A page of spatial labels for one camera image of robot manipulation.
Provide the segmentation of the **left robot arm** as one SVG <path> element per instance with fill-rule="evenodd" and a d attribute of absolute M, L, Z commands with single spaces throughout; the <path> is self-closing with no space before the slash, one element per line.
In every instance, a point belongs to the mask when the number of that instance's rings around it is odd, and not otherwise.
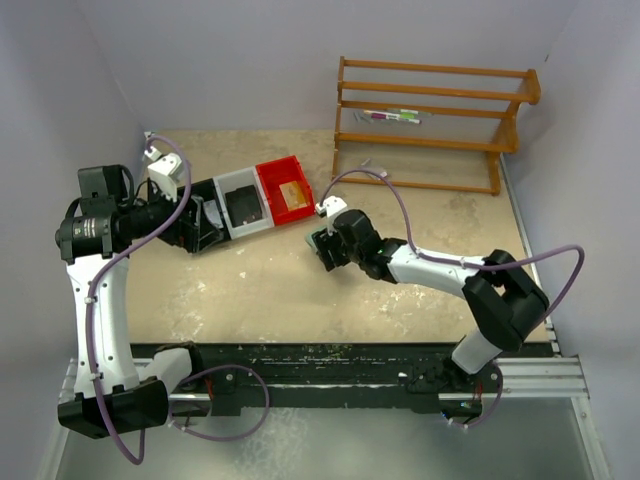
<path fill-rule="evenodd" d="M 132 356 L 126 284 L 130 255 L 177 222 L 187 202 L 137 203 L 121 164 L 83 168 L 80 195 L 67 209 L 56 244 L 74 290 L 78 362 L 73 396 L 57 407 L 61 426 L 91 439 L 162 426 L 170 394 L 209 376 L 192 342 L 160 348 L 143 370 Z"/>

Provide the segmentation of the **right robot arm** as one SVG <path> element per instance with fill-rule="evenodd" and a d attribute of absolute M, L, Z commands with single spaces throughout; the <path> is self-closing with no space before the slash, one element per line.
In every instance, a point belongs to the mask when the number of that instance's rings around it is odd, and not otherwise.
<path fill-rule="evenodd" d="M 463 273 L 412 252 L 397 284 L 326 270 L 307 244 L 323 220 L 274 227 L 200 254 L 153 240 L 130 259 L 134 343 L 456 342 L 476 327 Z"/>

